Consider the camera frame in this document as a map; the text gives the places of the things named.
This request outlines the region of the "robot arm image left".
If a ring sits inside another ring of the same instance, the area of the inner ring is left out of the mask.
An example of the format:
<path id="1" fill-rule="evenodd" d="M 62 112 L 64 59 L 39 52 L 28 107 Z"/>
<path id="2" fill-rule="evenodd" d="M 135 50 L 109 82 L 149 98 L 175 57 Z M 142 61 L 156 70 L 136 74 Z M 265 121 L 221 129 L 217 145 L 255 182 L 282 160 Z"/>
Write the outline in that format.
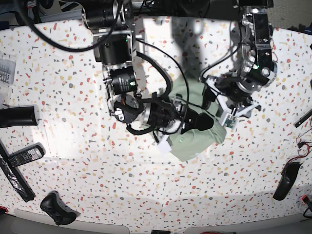
<path id="1" fill-rule="evenodd" d="M 93 51 L 102 64 L 109 114 L 126 125 L 129 133 L 139 136 L 153 134 L 156 141 L 165 136 L 187 133 L 209 133 L 215 121 L 207 113 L 198 113 L 189 107 L 181 95 L 171 98 L 173 85 L 168 74 L 149 56 L 136 50 L 136 24 L 129 0 L 80 0 L 82 21 L 92 32 L 90 46 L 72 48 L 63 46 L 41 32 L 23 9 L 15 2 L 24 23 L 46 43 L 62 51 L 82 53 Z M 153 93 L 144 98 L 137 84 L 134 59 L 149 62 L 166 81 L 162 94 Z"/>

